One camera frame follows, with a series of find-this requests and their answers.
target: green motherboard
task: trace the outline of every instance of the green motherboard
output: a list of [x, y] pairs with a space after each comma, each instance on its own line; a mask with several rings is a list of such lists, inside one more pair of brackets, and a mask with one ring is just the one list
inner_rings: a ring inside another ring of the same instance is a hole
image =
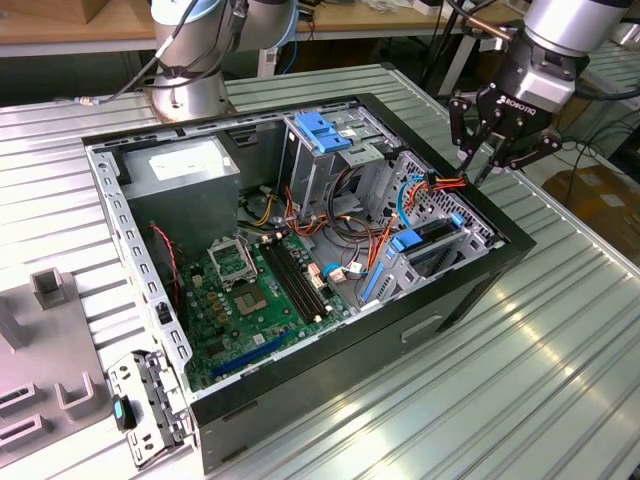
[[[300, 240], [290, 235], [281, 245], [311, 285], [307, 265], [312, 260]], [[305, 321], [269, 267], [260, 246], [249, 245], [247, 251], [258, 275], [252, 283], [234, 284], [230, 291], [222, 287], [209, 256], [181, 269], [186, 284], [186, 335], [193, 350], [186, 369], [192, 391], [206, 388], [249, 363], [255, 364], [349, 316], [344, 302], [330, 291], [325, 297], [318, 294], [324, 305], [330, 307], [326, 316], [319, 322]], [[233, 248], [220, 250], [215, 256], [218, 264], [224, 265], [223, 275], [244, 266]]]

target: red cable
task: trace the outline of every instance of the red cable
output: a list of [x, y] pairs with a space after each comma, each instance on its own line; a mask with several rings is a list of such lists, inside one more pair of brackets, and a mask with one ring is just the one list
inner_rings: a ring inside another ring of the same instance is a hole
[[155, 225], [149, 225], [149, 228], [153, 229], [162, 237], [162, 240], [164, 240], [164, 243], [167, 246], [167, 249], [169, 250], [169, 256], [171, 257], [171, 267], [173, 268], [173, 289], [175, 291], [175, 300], [176, 300], [176, 307], [177, 307], [178, 306], [178, 266], [176, 265], [176, 257], [173, 254], [173, 247], [171, 246], [171, 241], [169, 240], [169, 237], [167, 237], [167, 234], [164, 233], [159, 227]]

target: blue cable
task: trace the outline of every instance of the blue cable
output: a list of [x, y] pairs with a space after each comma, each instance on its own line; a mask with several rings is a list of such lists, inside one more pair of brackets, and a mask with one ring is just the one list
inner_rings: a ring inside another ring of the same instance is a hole
[[282, 72], [282, 75], [287, 73], [289, 71], [289, 69], [291, 67], [293, 67], [293, 62], [296, 61], [296, 57], [297, 56], [298, 56], [298, 40], [296, 39], [296, 37], [294, 35], [294, 37], [293, 37], [293, 57], [291, 57], [291, 61], [289, 62], [289, 65], [287, 65], [287, 68], [285, 68], [284, 71]]
[[339, 263], [330, 263], [329, 265], [324, 267], [324, 270], [322, 271], [322, 276], [326, 277], [331, 272], [333, 272], [336, 268], [342, 268], [342, 265], [340, 265]]
[[396, 206], [398, 208], [398, 216], [400, 217], [400, 220], [402, 220], [402, 223], [405, 224], [405, 226], [410, 227], [411, 223], [409, 222], [409, 219], [407, 218], [407, 215], [404, 213], [404, 205], [402, 202], [402, 196], [404, 195], [404, 189], [407, 188], [407, 185], [409, 185], [412, 182], [421, 182], [422, 180], [424, 180], [424, 177], [411, 177], [409, 180], [407, 180], [406, 182], [404, 182], [402, 184], [402, 186], [400, 187], [400, 190], [398, 190], [398, 201], [396, 202]]

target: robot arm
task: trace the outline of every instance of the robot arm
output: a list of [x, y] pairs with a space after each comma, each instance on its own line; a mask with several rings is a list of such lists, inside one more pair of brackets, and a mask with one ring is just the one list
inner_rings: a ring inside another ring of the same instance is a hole
[[[191, 0], [153, 0], [156, 43], [162, 48]], [[229, 112], [221, 64], [234, 51], [285, 44], [295, 33], [296, 0], [198, 0], [180, 34], [162, 51], [148, 86], [153, 108], [166, 121]]]
[[[449, 102], [451, 137], [460, 147], [460, 170], [469, 167], [482, 142], [491, 135], [497, 137], [498, 144], [476, 184], [494, 167], [519, 169], [559, 150], [562, 141], [551, 128], [552, 114], [574, 94], [580, 65], [586, 67], [587, 55], [602, 43], [632, 3], [534, 0], [524, 17], [524, 29], [511, 36], [493, 81], [477, 93], [480, 122], [475, 132], [467, 133], [464, 122], [473, 100], [454, 97]], [[533, 147], [514, 150], [518, 140], [536, 135]]]

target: wooden shelf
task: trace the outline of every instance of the wooden shelf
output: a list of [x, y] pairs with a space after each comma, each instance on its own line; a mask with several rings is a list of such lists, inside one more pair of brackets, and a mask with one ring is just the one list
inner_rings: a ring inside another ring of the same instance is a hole
[[[519, 15], [502, 4], [482, 12], [482, 18], [501, 23]], [[409, 8], [381, 13], [362, 3], [354, 5], [320, 4], [315, 9], [315, 31], [400, 30], [433, 28], [437, 16], [425, 16]], [[310, 25], [299, 22], [299, 32], [310, 32]], [[99, 42], [113, 40], [152, 40], [153, 20], [146, 0], [111, 0], [86, 25], [9, 12], [0, 19], [0, 44], [41, 44]]]

